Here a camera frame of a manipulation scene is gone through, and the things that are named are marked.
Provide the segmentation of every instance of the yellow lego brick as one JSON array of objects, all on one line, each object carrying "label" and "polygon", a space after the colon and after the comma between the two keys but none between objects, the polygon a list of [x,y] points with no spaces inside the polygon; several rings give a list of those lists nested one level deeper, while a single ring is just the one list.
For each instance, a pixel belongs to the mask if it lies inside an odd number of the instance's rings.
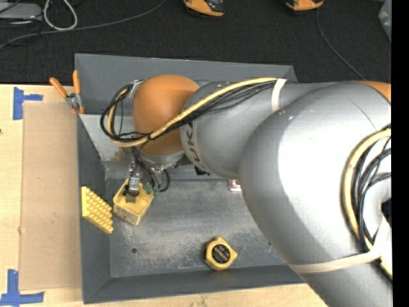
[{"label": "yellow lego brick", "polygon": [[114,231],[112,207],[90,188],[81,187],[82,216],[106,234]]}]

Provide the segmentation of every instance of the yellow block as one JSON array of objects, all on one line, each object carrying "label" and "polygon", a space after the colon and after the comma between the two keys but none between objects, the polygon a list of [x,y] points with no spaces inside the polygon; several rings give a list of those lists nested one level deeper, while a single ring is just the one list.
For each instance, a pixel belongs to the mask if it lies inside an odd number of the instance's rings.
[{"label": "yellow block", "polygon": [[153,191],[147,194],[142,183],[139,183],[139,193],[135,202],[127,202],[125,186],[128,185],[127,178],[114,197],[114,213],[132,225],[138,225],[145,215],[153,199]]},{"label": "yellow block", "polygon": [[106,234],[114,231],[112,226],[112,207],[97,196],[90,188],[81,187],[82,216]]}]

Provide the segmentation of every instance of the white cable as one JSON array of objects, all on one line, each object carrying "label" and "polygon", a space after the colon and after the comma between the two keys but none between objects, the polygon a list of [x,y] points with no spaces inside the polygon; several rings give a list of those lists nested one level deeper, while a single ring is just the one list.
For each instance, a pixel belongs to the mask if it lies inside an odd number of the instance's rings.
[{"label": "white cable", "polygon": [[389,236],[390,226],[385,217],[382,217],[381,224],[375,237],[373,247],[367,253],[361,253],[318,264],[289,265],[296,273],[321,273],[338,271],[347,267],[373,262],[382,257],[382,246]]},{"label": "white cable", "polygon": [[64,3],[67,5],[67,7],[69,7],[69,9],[70,9],[71,12],[72,12],[72,15],[74,16],[74,22],[73,22],[73,24],[72,24],[70,27],[68,27],[68,28],[59,28],[59,27],[55,26],[53,23],[50,22],[50,20],[49,20],[49,18],[48,18],[48,16],[47,16],[47,10],[49,9],[50,2],[51,2],[51,1],[52,1],[52,0],[47,0],[47,1],[45,2],[45,6],[44,6],[44,9],[43,9],[44,20],[46,21],[46,23],[47,23],[52,29],[56,29],[56,30],[58,30],[58,31],[66,31],[66,30],[68,30],[68,29],[73,29],[73,28],[75,28],[75,27],[77,26],[77,24],[78,24],[78,17],[77,17],[77,14],[76,14],[74,8],[73,8],[72,5],[68,2],[68,0],[63,0],[63,1],[64,1]]}]

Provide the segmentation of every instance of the black floor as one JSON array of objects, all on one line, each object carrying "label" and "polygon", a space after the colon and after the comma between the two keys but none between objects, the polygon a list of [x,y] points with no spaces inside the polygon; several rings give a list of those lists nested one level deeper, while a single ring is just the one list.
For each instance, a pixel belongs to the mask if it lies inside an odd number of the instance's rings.
[{"label": "black floor", "polygon": [[[293,15],[279,0],[225,0],[219,19],[191,16],[182,0],[70,2],[79,22],[73,31],[0,23],[0,83],[48,84],[53,76],[71,85],[78,52],[292,65],[303,83],[391,80],[391,43],[378,19],[381,1],[325,0],[318,12]],[[135,15],[141,16],[117,22]],[[72,14],[55,0],[49,18],[67,27]],[[110,22],[117,23],[101,27]]]}]

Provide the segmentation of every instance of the orange handle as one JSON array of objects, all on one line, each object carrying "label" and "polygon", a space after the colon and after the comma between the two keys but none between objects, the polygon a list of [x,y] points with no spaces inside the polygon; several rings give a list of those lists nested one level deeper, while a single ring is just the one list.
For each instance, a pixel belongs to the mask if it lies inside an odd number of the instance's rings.
[{"label": "orange handle", "polygon": [[61,85],[61,83],[55,78],[55,77],[50,77],[50,83],[55,89],[58,91],[58,93],[63,97],[66,98],[68,93],[64,89],[64,87]]},{"label": "orange handle", "polygon": [[74,85],[75,94],[81,93],[81,85],[79,84],[78,71],[74,70],[72,73],[72,82]]}]

